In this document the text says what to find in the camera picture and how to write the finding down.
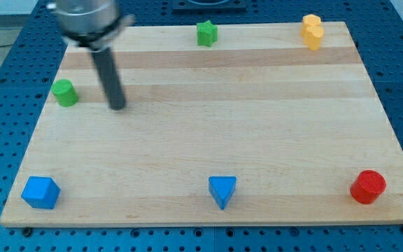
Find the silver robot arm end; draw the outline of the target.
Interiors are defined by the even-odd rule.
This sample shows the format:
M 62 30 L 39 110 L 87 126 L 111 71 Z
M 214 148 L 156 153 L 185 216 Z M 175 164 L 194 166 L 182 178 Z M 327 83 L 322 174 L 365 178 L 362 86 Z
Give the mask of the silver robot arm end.
M 116 0 L 54 0 L 46 8 L 56 17 L 65 43 L 99 52 L 112 46 L 134 24 Z

